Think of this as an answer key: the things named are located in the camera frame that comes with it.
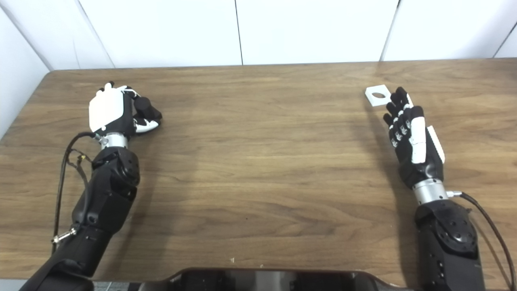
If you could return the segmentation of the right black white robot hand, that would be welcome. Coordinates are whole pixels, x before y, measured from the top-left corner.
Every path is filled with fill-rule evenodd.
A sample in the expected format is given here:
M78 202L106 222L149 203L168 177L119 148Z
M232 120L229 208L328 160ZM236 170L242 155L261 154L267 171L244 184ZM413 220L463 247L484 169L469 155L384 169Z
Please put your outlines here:
M444 181L445 155L441 143L425 120L424 110L414 105L403 87L398 87L386 105L383 120L399 162L402 182L413 188L431 179Z

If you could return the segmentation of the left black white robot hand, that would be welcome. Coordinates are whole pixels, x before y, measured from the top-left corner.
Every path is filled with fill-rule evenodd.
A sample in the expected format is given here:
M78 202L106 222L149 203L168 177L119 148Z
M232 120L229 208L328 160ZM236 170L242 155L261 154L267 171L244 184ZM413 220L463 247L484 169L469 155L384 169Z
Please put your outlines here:
M121 134L130 139L157 129L163 119L149 98L130 86L115 86L113 81L100 88L89 102L89 128L107 136Z

